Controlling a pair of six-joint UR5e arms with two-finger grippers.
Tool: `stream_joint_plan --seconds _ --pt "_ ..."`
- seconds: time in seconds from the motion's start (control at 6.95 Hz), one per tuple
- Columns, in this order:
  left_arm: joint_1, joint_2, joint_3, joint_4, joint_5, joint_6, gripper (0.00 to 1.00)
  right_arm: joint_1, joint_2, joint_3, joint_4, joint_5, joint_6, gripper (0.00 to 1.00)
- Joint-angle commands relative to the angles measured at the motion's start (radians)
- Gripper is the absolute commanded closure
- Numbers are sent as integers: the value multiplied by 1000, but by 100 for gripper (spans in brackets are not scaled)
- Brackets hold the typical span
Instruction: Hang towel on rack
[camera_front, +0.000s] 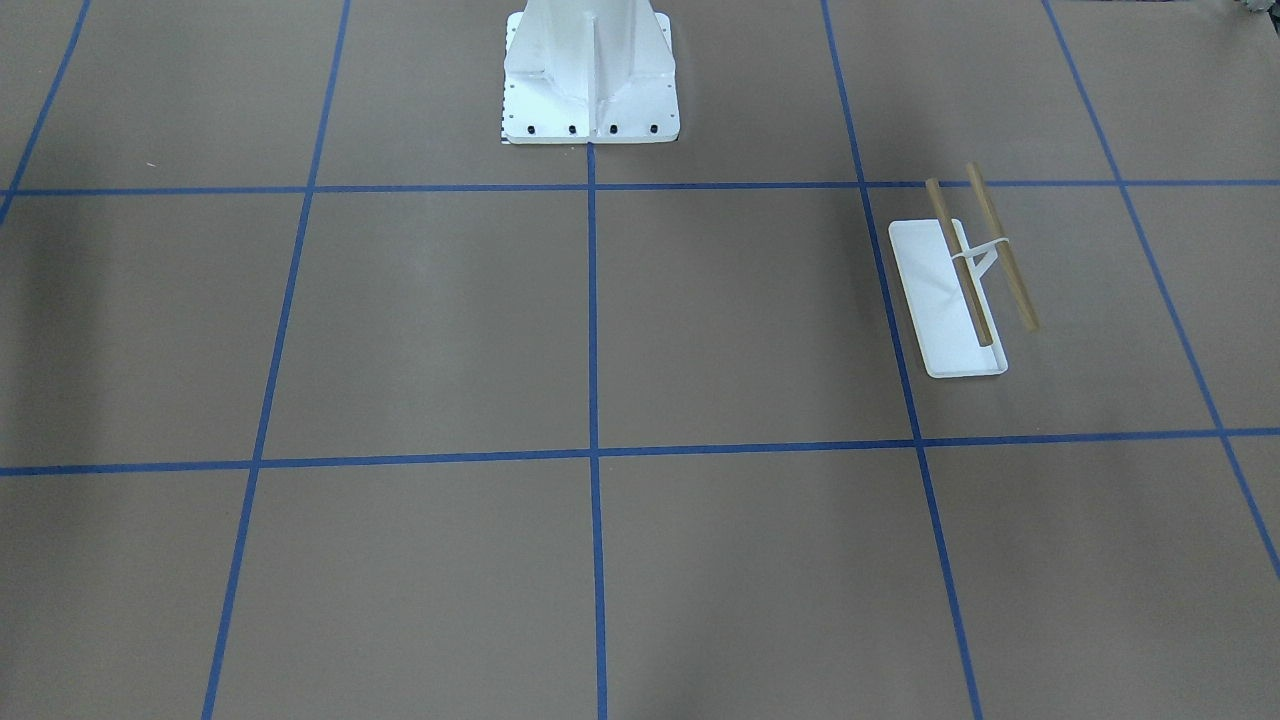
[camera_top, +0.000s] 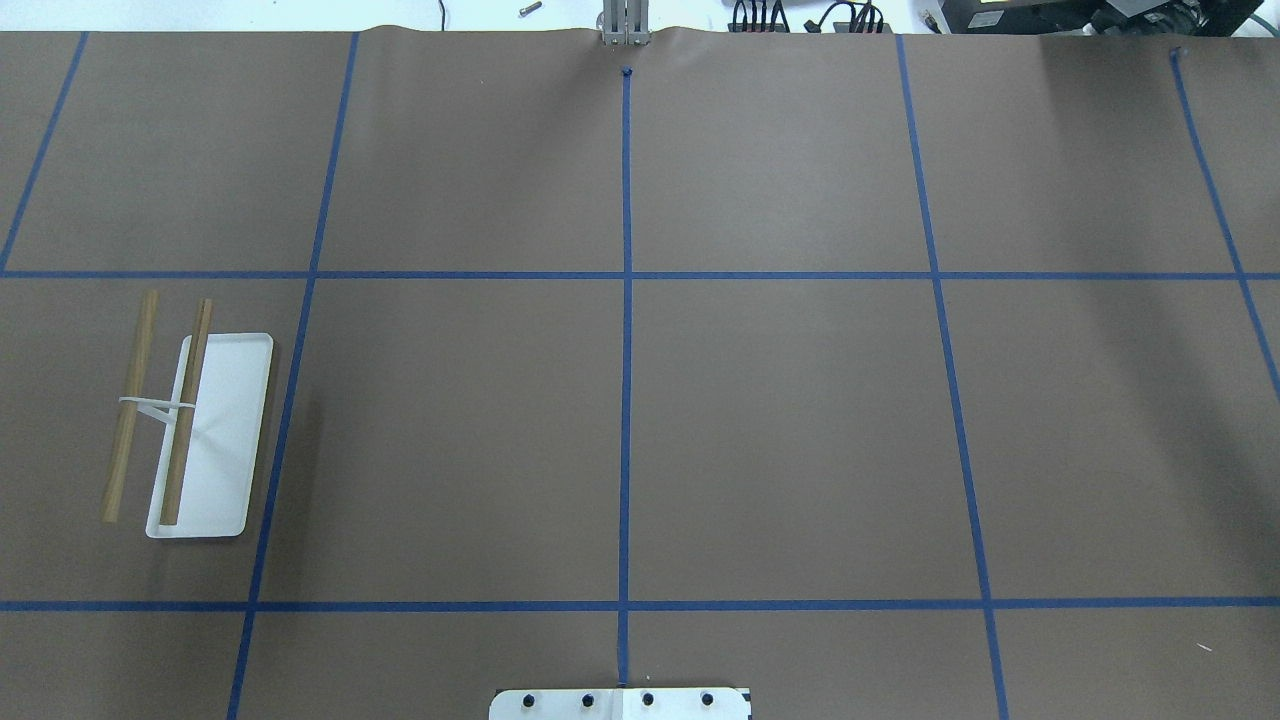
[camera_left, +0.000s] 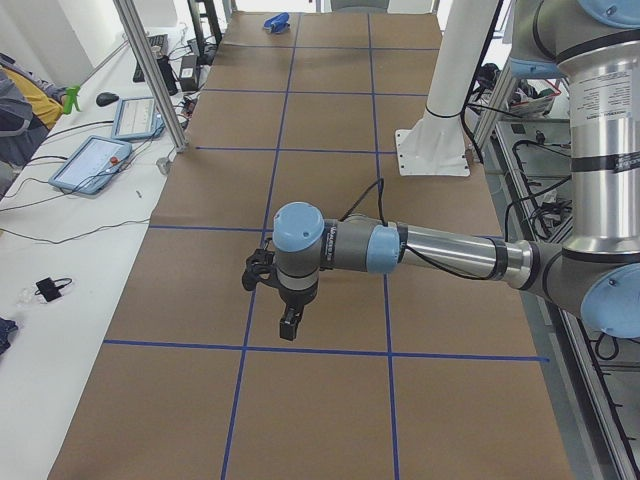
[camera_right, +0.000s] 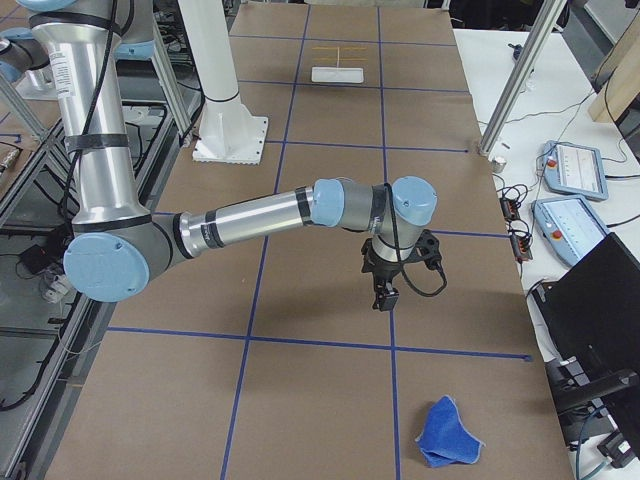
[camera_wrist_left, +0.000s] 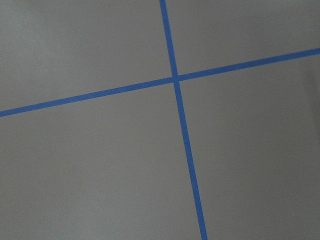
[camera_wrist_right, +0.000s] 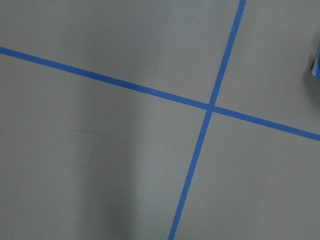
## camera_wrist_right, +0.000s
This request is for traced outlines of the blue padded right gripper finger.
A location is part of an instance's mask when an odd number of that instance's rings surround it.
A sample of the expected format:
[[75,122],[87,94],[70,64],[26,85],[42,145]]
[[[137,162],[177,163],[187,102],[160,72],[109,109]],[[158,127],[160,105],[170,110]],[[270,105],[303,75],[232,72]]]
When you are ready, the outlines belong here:
[[318,80],[320,79],[320,45],[317,47],[316,55],[310,71],[313,76],[315,76]]

